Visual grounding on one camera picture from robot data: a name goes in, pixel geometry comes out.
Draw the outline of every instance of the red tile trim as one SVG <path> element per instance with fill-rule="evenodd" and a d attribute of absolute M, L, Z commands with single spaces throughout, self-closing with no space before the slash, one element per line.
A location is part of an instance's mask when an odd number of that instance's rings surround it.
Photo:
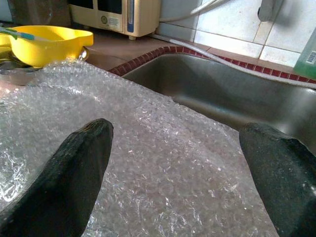
<path fill-rule="evenodd" d="M 186 53 L 186 54 L 195 55 L 197 57 L 209 59 L 207 56 L 204 56 L 200 53 L 197 53 L 189 48 L 185 48 L 182 46 L 165 46 L 165 47 L 161 47 L 161 48 L 158 48 L 156 50 L 153 50 L 151 52 L 148 52 L 148 53 L 146 53 L 142 56 L 139 56 L 139 57 L 137 57 L 129 62 L 126 62 L 122 65 L 119 65 L 119 66 L 111 69 L 110 72 L 117 74 L 119 76 L 123 76 L 124 74 L 126 74 L 126 73 L 132 71 L 133 69 L 153 60 L 154 58 L 157 58 L 161 55 L 168 54 L 168 53 Z M 281 72 L 281 71 L 270 69 L 270 68 L 264 68 L 264 67 L 261 67 L 258 65 L 254 65 L 254 64 L 250 64 L 250 63 L 246 63 L 246 62 L 241 62 L 241 61 L 227 58 L 227 57 L 223 57 L 223 56 L 219 56 L 219 57 L 221 59 L 228 61 L 228 62 L 239 65 L 240 67 L 244 67 L 244 68 L 247 68 L 249 70 L 265 73 L 265 74 L 272 75 L 275 77 L 280 77 L 280 78 L 288 79 L 288 80 L 298 80 L 298 81 L 302 81 L 302 82 L 309 82 L 309 83 L 313 83 L 313 84 L 316 83 L 315 80 L 311 80 L 311 79 L 301 77 L 301 76 L 298 76 L 295 74 L 289 74 L 289 73 Z"/>

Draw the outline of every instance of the white hose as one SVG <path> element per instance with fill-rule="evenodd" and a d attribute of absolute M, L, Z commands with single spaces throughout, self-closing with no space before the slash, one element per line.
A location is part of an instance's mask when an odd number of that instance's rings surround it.
<path fill-rule="evenodd" d="M 158 39 L 158 40 L 163 40 L 163 41 L 166 41 L 166 42 L 170 42 L 170 43 L 173 43 L 173 44 L 177 44 L 177 45 L 180 45 L 180 46 L 183 46 L 183 47 L 186 47 L 186 48 L 189 48 L 195 52 L 198 52 L 214 61 L 217 61 L 219 63 L 222 63 L 226 66 L 229 66 L 231 68 L 234 68 L 238 71 L 241 71 L 241 72 L 244 72 L 244 73 L 248 73 L 248 74 L 251 74 L 251 75 L 254 75 L 254 76 L 257 76 L 257 77 L 261 77 L 263 79 L 268 79 L 268 80 L 274 80 L 274 81 L 279 81 L 279 82 L 283 82 L 283 83 L 287 83 L 287 84 L 291 84 L 291 85 L 297 85 L 297 86 L 302 86 L 302 87 L 308 87 L 308 88 L 312 88 L 312 89 L 316 89 L 316 84 L 312 84 L 312 83 L 307 83 L 307 82 L 302 82 L 302 81 L 296 81 L 296 80 L 290 80 L 290 79 L 284 79 L 284 78 L 279 78 L 279 77 L 275 77 L 275 76 L 271 76 L 271 75 L 268 75 L 268 74 L 265 74 L 265 73 L 260 73 L 260 72 L 257 72 L 257 71 L 253 71 L 253 70 L 250 70 L 250 69 L 247 69 L 247 68 L 244 68 L 244 67 L 241 67 L 241 66 L 238 66 L 236 64 L 233 64 L 233 63 L 230 63 L 224 59 L 221 59 L 220 57 L 217 57 L 215 56 L 214 54 L 211 54 L 211 53 L 208 53 L 198 47 L 195 47 L 191 44 L 188 44 L 188 43 L 184 43 L 182 41 L 179 41 L 179 40 L 175 40 L 175 39 L 170 39 L 168 37 L 164 37 L 164 36 L 158 36 L 158 35 L 154 35 L 152 34 L 151 37 L 155 38 L 155 39 Z"/>
<path fill-rule="evenodd" d="M 214 2 L 216 2 L 217 0 L 211 0 L 208 1 L 204 4 L 202 4 L 201 6 L 193 9 L 189 14 L 184 15 L 184 16 L 176 16 L 176 17 L 169 17 L 169 18 L 160 18 L 159 21 L 160 22 L 170 22 L 170 21 L 179 21 L 185 18 L 188 18 L 190 16 L 194 16 L 196 14 L 198 14 L 199 12 L 203 11 L 204 9 L 206 9 L 207 7 L 209 7 L 211 4 L 213 4 Z"/>

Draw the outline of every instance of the plastic sheet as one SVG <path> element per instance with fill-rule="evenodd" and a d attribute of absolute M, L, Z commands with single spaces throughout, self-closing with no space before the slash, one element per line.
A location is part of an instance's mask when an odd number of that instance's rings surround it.
<path fill-rule="evenodd" d="M 84 62 L 36 78 L 1 99 L 1 209 L 68 134 L 105 118 L 113 148 L 83 236 L 277 236 L 237 131 Z"/>

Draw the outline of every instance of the soap bottle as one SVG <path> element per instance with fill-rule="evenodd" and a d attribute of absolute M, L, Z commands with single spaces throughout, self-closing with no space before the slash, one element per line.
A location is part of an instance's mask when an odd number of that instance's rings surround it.
<path fill-rule="evenodd" d="M 300 76 L 316 80 L 316 28 L 293 69 Z"/>

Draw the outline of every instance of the sink basin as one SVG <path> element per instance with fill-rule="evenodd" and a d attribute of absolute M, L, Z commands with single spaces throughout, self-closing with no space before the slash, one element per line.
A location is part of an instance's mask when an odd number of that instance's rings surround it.
<path fill-rule="evenodd" d="M 162 55 L 123 77 L 236 130 L 249 122 L 266 123 L 316 154 L 313 89 L 262 79 L 186 54 Z"/>

